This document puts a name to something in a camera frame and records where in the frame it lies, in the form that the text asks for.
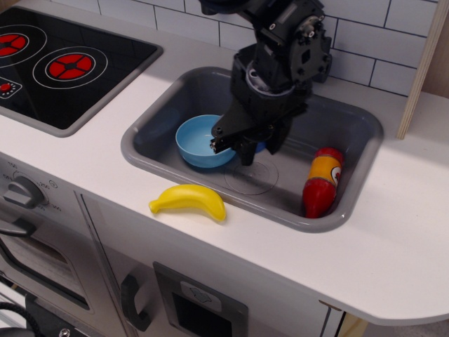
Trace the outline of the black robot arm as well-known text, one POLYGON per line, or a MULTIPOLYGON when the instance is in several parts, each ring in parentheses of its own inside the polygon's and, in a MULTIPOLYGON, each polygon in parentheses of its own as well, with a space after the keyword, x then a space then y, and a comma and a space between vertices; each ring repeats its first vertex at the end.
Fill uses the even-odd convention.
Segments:
POLYGON ((332 39, 323 27, 320 1, 202 1, 206 15, 237 14, 254 29, 255 44, 234 56, 230 108, 212 128, 218 154, 235 151, 244 166, 262 143, 275 154, 294 118, 307 109, 314 82, 332 65, 332 39))

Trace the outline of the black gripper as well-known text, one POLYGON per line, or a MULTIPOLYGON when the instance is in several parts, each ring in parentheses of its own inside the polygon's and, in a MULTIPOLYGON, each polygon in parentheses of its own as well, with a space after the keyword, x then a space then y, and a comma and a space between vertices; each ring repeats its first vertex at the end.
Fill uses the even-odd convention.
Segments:
POLYGON ((259 142, 265 141, 270 154, 281 149, 293 119, 306 111, 311 82, 289 83, 276 92, 253 67, 253 53, 238 52, 230 90, 232 103, 212 128, 210 146, 216 154, 231 148, 243 166, 250 166, 259 142))

